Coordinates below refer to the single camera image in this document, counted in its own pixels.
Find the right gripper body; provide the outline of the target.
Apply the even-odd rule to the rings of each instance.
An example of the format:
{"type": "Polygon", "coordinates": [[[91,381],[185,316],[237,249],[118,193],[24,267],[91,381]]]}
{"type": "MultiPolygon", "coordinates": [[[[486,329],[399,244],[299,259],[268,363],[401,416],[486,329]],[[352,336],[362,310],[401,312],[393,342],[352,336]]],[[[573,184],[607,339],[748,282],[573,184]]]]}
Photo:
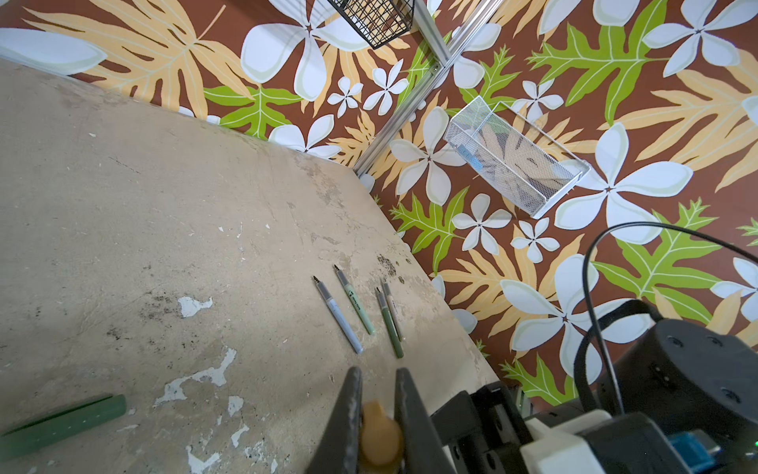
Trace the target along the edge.
{"type": "Polygon", "coordinates": [[[528,472],[520,449],[533,438],[504,384],[459,392],[432,414],[432,424],[456,472],[528,472]]]}

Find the blue pen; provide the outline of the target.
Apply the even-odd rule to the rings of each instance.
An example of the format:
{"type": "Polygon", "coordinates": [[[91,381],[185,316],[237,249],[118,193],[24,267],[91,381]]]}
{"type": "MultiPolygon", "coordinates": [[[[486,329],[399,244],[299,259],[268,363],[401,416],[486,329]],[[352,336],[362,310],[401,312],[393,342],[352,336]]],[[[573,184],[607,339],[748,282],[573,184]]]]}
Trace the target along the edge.
{"type": "Polygon", "coordinates": [[[319,294],[321,295],[321,298],[324,300],[327,308],[329,308],[331,314],[333,315],[333,318],[335,318],[337,324],[340,326],[343,335],[345,335],[347,341],[349,341],[351,344],[353,351],[359,355],[362,354],[364,351],[363,346],[357,338],[355,331],[353,331],[353,328],[351,328],[351,325],[347,323],[347,319],[345,319],[345,315],[343,315],[343,312],[341,312],[341,308],[338,306],[335,298],[333,298],[327,289],[327,286],[325,286],[325,284],[319,280],[317,276],[313,276],[312,278],[316,284],[316,288],[319,294]]]}

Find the dark green pen cap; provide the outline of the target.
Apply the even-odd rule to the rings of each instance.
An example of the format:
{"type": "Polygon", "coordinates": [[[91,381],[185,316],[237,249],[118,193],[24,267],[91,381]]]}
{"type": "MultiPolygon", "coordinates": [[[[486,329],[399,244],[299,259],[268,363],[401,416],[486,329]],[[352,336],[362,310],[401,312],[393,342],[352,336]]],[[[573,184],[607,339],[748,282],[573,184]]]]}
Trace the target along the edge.
{"type": "Polygon", "coordinates": [[[126,414],[126,397],[109,395],[19,426],[1,436],[1,462],[34,453],[126,414]]]}

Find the brown pen cap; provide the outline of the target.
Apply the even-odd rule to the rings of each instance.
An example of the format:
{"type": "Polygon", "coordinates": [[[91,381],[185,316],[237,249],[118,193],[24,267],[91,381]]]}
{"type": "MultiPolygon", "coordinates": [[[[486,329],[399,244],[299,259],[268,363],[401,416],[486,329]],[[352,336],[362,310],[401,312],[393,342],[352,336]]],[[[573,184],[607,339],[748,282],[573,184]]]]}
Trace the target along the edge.
{"type": "Polygon", "coordinates": [[[378,401],[366,402],[359,430],[359,472],[398,473],[404,457],[404,436],[378,401]]]}

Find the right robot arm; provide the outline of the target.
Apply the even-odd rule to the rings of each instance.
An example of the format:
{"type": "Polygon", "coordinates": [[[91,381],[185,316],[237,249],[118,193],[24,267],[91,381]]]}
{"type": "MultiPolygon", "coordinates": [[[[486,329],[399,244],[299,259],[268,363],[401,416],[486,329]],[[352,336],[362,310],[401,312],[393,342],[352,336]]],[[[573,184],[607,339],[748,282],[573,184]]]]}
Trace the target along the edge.
{"type": "Polygon", "coordinates": [[[734,336],[631,300],[601,317],[574,359],[578,399],[523,417],[501,383],[432,415],[460,473],[753,473],[757,355],[734,336]],[[596,384],[596,334],[634,316],[653,327],[596,384]]]}

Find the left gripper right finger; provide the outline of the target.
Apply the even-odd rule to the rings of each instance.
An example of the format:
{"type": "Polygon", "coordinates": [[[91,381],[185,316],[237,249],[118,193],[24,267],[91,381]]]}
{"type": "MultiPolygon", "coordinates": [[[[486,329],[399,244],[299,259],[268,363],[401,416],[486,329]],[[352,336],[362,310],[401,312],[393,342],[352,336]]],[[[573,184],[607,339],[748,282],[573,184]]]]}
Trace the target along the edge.
{"type": "Polygon", "coordinates": [[[455,469],[406,367],[396,370],[394,419],[403,435],[400,473],[454,474],[455,469]]]}

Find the dark green pen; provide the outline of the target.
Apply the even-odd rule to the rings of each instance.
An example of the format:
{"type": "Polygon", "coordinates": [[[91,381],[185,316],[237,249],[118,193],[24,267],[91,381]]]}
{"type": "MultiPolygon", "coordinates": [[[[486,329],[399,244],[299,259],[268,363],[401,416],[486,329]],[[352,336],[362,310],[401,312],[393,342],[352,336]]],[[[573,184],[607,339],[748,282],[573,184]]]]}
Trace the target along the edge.
{"type": "Polygon", "coordinates": [[[380,310],[381,310],[385,325],[387,327],[387,331],[389,334],[389,338],[390,338],[395,356],[397,359],[402,359],[405,354],[404,354],[402,344],[401,344],[399,335],[397,333],[397,330],[394,324],[394,320],[393,320],[393,317],[388,305],[388,301],[380,288],[375,288],[375,291],[376,291],[377,300],[380,306],[380,310]]]}

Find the light green pen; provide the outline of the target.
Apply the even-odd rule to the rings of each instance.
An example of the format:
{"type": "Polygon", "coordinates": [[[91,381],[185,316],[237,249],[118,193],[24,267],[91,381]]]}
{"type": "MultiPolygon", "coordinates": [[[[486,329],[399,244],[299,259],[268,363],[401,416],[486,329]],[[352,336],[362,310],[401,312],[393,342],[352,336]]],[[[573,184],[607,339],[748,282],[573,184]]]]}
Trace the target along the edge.
{"type": "Polygon", "coordinates": [[[362,325],[364,326],[365,330],[369,335],[374,335],[376,330],[370,321],[367,312],[365,311],[362,302],[360,301],[357,291],[347,278],[347,275],[345,272],[338,267],[337,265],[334,266],[336,275],[338,277],[338,280],[340,281],[341,286],[343,287],[343,290],[345,291],[345,294],[349,298],[349,301],[351,302],[351,305],[353,306],[353,309],[355,310],[357,316],[359,317],[362,325]]]}

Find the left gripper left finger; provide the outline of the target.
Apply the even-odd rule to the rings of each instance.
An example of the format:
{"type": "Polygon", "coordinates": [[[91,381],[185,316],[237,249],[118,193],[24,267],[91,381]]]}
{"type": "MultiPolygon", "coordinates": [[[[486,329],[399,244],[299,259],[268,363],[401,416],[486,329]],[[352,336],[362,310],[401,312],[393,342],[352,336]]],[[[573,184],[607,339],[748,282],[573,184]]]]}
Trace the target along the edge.
{"type": "Polygon", "coordinates": [[[361,400],[362,373],[351,367],[306,473],[358,472],[361,400]]]}

